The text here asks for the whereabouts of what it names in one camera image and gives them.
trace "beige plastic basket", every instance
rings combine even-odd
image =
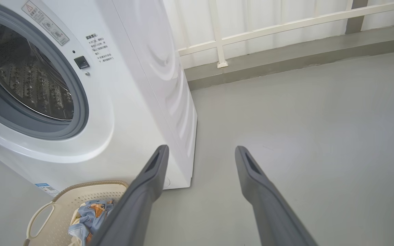
[[[68,227],[72,214],[86,201],[121,198],[128,184],[120,180],[88,182],[73,185],[60,192],[51,202],[45,204],[33,215],[27,227],[27,239],[24,246],[67,246],[71,243]],[[31,226],[39,214],[48,207],[51,213],[37,235],[31,235]]]

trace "basket rim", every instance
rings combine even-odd
[[[74,190],[74,189],[82,188],[82,187],[88,187],[88,186],[108,185],[108,184],[123,185],[126,189],[129,188],[129,185],[125,181],[122,181],[122,180],[101,180],[101,181],[85,182],[85,183],[80,183],[80,184],[70,186],[70,187],[62,190],[52,201],[57,202],[57,200],[59,198],[61,198],[61,196],[63,196],[66,192],[68,192],[70,190]]]

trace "washing machine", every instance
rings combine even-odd
[[[131,182],[167,144],[189,187],[196,128],[161,0],[0,0],[0,160],[31,183]]]

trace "gray rubber gasket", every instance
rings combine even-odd
[[[66,82],[74,102],[71,122],[53,120],[21,105],[0,87],[0,122],[20,133],[40,139],[59,140],[78,134],[86,125],[89,108],[80,79],[69,61],[36,26],[1,5],[0,24],[24,36],[50,59]]]

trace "blue cloth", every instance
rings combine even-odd
[[[76,218],[80,219],[79,223],[72,224],[68,229],[68,233],[78,237],[81,240],[81,245],[86,246],[113,208],[114,202],[112,200],[91,200],[85,202],[78,208]]]

